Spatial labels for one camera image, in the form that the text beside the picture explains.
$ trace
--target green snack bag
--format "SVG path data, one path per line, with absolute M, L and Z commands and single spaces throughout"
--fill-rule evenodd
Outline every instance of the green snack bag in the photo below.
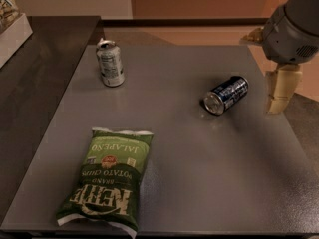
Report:
M 58 224 L 79 218 L 104 220 L 134 238 L 140 183 L 152 138 L 148 131 L 93 128 L 79 184 L 58 211 Z

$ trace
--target orange wall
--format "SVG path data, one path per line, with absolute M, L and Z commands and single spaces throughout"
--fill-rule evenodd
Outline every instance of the orange wall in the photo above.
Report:
M 286 0 L 132 0 L 136 19 L 269 17 Z

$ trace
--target red logo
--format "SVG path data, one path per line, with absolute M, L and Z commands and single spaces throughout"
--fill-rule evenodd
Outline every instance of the red logo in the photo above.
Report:
M 117 158 L 113 155 L 107 155 L 103 157 L 101 161 L 102 168 L 111 168 L 112 166 L 117 164 Z

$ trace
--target white box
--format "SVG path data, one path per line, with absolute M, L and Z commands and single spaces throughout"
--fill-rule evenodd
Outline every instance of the white box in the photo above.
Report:
M 23 13 L 9 28 L 0 34 L 0 68 L 32 33 L 27 16 Z

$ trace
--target upright can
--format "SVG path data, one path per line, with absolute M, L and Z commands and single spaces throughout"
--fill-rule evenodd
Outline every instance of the upright can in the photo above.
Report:
M 203 102 L 212 114 L 220 116 L 247 93 L 247 80 L 240 76 L 233 76 L 228 81 L 207 92 Z
M 114 41 L 101 39 L 97 45 L 97 57 L 103 83 L 109 87 L 122 84 L 125 77 L 119 46 Z

